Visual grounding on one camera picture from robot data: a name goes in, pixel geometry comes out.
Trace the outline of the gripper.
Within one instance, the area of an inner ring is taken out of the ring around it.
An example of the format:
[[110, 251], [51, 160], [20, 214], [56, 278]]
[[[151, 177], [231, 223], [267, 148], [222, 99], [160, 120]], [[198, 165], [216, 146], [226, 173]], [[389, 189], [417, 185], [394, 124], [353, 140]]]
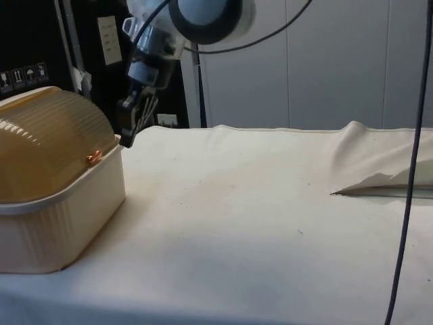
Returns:
[[161, 66], [150, 66], [142, 61], [129, 65], [128, 78], [132, 84], [145, 87], [139, 96], [138, 88], [132, 86], [125, 98], [116, 105], [118, 127], [120, 129], [119, 144], [130, 148], [135, 139], [135, 131], [139, 133], [146, 128], [158, 105], [155, 89], [165, 89], [170, 81], [170, 69]]

